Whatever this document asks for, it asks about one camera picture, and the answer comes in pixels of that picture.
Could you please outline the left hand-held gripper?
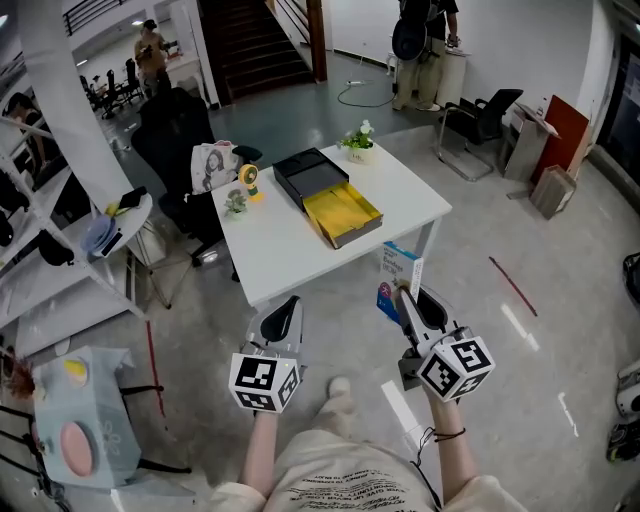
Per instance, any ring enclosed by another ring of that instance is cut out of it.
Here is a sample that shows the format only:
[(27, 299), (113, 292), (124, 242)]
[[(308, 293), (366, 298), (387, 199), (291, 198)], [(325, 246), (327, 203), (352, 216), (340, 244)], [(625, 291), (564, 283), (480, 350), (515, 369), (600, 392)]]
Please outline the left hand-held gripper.
[(302, 381), (304, 308), (293, 295), (257, 313), (246, 339), (232, 355), (228, 389), (237, 405), (253, 412), (281, 413)]

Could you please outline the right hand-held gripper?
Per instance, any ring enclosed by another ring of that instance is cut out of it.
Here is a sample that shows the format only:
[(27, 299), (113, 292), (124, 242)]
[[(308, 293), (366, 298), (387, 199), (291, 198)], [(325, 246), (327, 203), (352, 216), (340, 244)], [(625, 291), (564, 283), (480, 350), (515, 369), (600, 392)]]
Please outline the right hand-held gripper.
[(406, 391), (423, 386), (442, 401), (458, 401), (474, 392), (495, 369), (484, 340), (449, 318), (446, 309), (411, 283), (394, 279), (391, 299), (410, 347), (398, 361)]

